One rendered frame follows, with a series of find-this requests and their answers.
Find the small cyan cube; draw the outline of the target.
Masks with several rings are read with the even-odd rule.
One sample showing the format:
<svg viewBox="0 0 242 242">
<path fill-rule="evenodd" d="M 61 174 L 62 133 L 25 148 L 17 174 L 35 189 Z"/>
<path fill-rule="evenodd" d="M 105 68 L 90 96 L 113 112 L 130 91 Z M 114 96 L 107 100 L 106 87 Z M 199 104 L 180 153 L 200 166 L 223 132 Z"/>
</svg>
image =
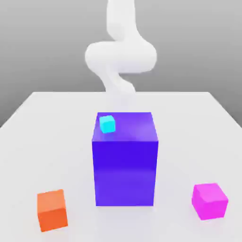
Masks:
<svg viewBox="0 0 242 242">
<path fill-rule="evenodd" d="M 99 118 L 99 123 L 102 133 L 112 133 L 116 131 L 115 119 L 111 115 L 101 116 Z"/>
</svg>

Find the small orange cube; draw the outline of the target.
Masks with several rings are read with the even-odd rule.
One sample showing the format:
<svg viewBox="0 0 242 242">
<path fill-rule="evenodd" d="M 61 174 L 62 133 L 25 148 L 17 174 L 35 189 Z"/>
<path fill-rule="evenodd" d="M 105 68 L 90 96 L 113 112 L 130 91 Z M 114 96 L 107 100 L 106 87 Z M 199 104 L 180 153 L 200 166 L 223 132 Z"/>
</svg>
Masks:
<svg viewBox="0 0 242 242">
<path fill-rule="evenodd" d="M 41 232 L 68 226 L 64 190 L 37 194 L 37 216 Z"/>
</svg>

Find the small magenta cube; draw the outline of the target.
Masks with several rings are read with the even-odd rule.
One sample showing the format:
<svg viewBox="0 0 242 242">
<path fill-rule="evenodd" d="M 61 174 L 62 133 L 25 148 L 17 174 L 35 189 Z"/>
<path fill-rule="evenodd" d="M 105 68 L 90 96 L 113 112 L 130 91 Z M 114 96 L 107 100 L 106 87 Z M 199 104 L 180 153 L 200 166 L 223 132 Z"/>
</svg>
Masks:
<svg viewBox="0 0 242 242">
<path fill-rule="evenodd" d="M 217 183 L 194 185 L 191 203 L 201 220 L 224 217 L 228 201 Z"/>
</svg>

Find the large purple box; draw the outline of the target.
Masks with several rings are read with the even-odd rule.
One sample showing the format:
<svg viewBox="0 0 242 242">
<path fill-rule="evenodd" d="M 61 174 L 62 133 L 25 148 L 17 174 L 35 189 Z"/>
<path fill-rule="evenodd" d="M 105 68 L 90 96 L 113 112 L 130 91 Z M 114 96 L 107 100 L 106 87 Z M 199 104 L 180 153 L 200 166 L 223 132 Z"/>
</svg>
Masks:
<svg viewBox="0 0 242 242">
<path fill-rule="evenodd" d="M 99 118 L 111 115 L 116 131 L 102 133 Z M 92 137 L 97 206 L 154 204 L 158 137 L 150 112 L 98 112 Z"/>
</svg>

